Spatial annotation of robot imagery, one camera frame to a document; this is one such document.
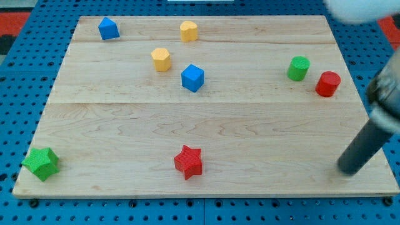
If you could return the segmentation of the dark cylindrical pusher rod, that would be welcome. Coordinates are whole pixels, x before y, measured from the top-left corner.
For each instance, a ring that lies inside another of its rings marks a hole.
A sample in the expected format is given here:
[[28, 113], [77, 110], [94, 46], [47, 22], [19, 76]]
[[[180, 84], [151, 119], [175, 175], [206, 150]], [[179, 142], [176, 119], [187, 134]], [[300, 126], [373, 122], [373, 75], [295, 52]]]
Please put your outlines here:
[[355, 175], [392, 136], [392, 132], [369, 119], [338, 158], [338, 169], [346, 175]]

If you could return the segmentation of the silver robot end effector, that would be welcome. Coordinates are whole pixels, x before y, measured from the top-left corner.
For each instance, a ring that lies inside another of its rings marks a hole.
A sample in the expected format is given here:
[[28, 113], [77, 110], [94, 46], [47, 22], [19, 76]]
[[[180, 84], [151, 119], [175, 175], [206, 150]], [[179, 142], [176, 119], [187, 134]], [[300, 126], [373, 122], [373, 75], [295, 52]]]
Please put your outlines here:
[[399, 134], [399, 49], [367, 87], [369, 118], [388, 133]]

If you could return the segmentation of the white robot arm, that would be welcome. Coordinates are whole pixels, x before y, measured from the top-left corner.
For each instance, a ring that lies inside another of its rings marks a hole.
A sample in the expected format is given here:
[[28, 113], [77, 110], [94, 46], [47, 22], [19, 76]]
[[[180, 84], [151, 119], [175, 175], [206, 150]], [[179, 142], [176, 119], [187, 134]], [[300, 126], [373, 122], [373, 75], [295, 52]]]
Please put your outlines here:
[[[328, 0], [327, 10], [345, 24], [362, 24], [399, 12], [397, 0]], [[371, 106], [368, 122], [337, 160], [338, 169], [355, 175], [390, 139], [399, 133], [399, 50], [366, 89]]]

